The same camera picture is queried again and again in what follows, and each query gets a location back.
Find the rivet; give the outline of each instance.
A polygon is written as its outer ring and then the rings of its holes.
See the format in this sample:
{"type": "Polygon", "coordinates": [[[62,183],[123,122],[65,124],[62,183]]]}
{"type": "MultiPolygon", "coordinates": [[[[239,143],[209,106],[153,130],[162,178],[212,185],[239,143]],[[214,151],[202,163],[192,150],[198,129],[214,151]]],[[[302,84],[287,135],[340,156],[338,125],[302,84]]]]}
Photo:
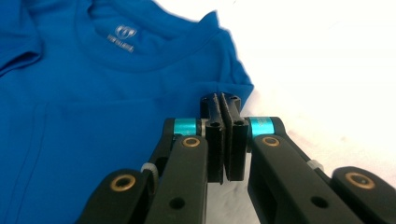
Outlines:
{"type": "Polygon", "coordinates": [[[111,189],[116,192],[122,192],[130,189],[136,183],[136,178],[133,175],[119,175],[111,181],[111,189]]]}
{"type": "Polygon", "coordinates": [[[373,189],[375,187],[375,183],[370,177],[355,172],[347,173],[346,180],[361,189],[373,189]]]}
{"type": "Polygon", "coordinates": [[[277,147],[280,144],[279,140],[274,137],[264,137],[262,142],[269,147],[277,147]]]}
{"type": "Polygon", "coordinates": [[[183,140],[183,146],[185,147],[197,147],[201,141],[198,138],[188,137],[183,140]]]}

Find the teal band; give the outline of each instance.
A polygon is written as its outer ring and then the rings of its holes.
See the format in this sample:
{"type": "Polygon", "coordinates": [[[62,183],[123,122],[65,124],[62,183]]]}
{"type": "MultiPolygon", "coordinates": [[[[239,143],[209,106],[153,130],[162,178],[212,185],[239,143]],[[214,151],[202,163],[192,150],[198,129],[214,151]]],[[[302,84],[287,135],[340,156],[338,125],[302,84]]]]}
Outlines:
{"type": "Polygon", "coordinates": [[[196,119],[175,119],[174,134],[196,135],[196,119]]]}
{"type": "Polygon", "coordinates": [[[252,138],[260,134],[275,133],[274,123],[269,117],[249,117],[249,119],[252,138]]]}

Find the blue t-shirt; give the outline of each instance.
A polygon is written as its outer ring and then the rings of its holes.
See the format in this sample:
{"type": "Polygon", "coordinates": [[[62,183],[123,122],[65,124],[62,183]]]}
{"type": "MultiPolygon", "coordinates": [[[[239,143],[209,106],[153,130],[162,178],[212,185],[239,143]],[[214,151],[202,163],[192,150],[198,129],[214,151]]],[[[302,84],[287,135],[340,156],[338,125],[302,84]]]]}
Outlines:
{"type": "Polygon", "coordinates": [[[2,0],[0,18],[0,223],[73,223],[107,174],[140,170],[164,119],[253,88],[216,12],[2,0]]]}

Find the shirt fabric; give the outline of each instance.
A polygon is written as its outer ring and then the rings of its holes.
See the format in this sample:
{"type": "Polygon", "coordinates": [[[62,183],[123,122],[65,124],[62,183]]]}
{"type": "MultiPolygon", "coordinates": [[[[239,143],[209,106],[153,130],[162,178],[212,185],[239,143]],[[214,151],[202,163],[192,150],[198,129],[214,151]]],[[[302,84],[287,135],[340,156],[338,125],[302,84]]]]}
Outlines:
{"type": "Polygon", "coordinates": [[[216,12],[147,0],[0,3],[0,222],[73,223],[109,173],[140,170],[166,118],[253,86],[216,12]]]}

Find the white table surface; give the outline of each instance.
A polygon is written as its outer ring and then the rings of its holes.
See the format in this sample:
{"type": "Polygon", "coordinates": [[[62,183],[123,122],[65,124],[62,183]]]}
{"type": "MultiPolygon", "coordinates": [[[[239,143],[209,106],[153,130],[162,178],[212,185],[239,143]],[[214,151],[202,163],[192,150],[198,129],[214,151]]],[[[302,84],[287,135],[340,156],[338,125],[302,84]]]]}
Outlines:
{"type": "MultiPolygon", "coordinates": [[[[280,117],[291,139],[329,176],[357,166],[396,187],[396,3],[157,3],[192,21],[218,12],[255,84],[244,116],[280,117]]],[[[209,184],[206,223],[259,223],[247,180],[209,184]]]]}

